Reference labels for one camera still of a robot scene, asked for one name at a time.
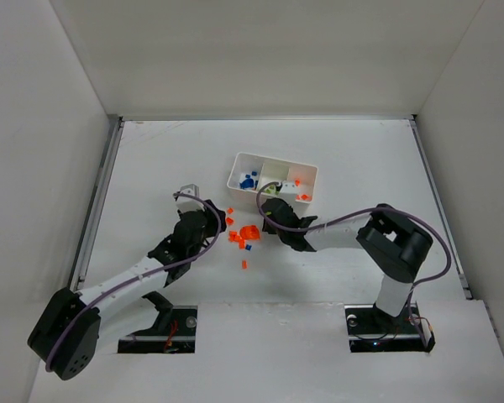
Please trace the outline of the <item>large blue arch lego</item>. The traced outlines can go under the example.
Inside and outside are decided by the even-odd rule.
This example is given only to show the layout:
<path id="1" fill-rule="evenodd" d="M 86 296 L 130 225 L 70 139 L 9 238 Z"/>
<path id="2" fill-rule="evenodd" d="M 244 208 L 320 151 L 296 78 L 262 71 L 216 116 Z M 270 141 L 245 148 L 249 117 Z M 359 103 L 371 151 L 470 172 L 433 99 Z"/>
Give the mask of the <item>large blue arch lego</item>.
<path id="1" fill-rule="evenodd" d="M 257 181 L 252 177 L 245 177 L 239 186 L 242 190 L 254 190 L 256 188 Z"/>

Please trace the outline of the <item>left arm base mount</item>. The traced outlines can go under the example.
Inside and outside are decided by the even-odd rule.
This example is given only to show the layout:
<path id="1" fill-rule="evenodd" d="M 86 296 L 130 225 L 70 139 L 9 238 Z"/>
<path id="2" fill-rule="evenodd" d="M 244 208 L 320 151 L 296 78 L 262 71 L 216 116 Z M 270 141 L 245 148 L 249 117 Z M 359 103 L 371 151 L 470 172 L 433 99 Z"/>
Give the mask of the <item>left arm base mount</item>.
<path id="1" fill-rule="evenodd" d="M 198 306 L 175 306 L 156 291 L 144 299 L 157 310 L 157 316 L 150 327 L 121 338 L 117 353 L 195 353 Z"/>

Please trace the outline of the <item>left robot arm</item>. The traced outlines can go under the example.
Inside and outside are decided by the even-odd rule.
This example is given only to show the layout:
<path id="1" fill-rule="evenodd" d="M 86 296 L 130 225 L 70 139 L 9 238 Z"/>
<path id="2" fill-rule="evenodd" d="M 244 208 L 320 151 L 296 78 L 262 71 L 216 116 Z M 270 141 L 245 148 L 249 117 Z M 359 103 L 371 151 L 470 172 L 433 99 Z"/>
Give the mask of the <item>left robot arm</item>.
<path id="1" fill-rule="evenodd" d="M 135 332 L 139 322 L 160 325 L 171 310 L 160 290 L 178 281 L 227 229 L 226 213 L 210 200 L 176 194 L 178 221 L 138 263 L 102 283 L 59 289 L 27 344 L 48 372 L 69 380 L 92 361 L 104 338 Z"/>

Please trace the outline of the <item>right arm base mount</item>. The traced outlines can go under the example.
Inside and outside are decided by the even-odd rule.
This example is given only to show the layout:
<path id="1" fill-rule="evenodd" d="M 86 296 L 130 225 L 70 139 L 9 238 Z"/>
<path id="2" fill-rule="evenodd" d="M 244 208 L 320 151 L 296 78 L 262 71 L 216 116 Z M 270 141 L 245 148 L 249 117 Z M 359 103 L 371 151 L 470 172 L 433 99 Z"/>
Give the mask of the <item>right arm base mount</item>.
<path id="1" fill-rule="evenodd" d="M 391 317 L 373 305 L 344 307 L 351 353 L 430 353 L 436 339 L 431 323 L 420 315 L 416 303 L 412 313 L 405 306 Z"/>

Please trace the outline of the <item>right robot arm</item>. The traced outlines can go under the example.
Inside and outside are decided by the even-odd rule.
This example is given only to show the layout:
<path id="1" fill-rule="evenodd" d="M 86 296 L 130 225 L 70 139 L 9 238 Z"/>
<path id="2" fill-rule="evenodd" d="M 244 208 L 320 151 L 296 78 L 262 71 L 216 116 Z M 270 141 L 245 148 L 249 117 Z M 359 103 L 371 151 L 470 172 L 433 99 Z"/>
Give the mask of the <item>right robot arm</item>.
<path id="1" fill-rule="evenodd" d="M 368 218 L 354 217 L 347 222 L 321 225 L 316 216 L 299 217 L 281 198 L 264 201 L 262 230 L 275 234 L 283 244 L 297 252 L 314 253 L 325 249 L 361 249 L 383 273 L 376 309 L 398 317 L 433 239 L 427 231 L 392 207 L 380 204 Z"/>

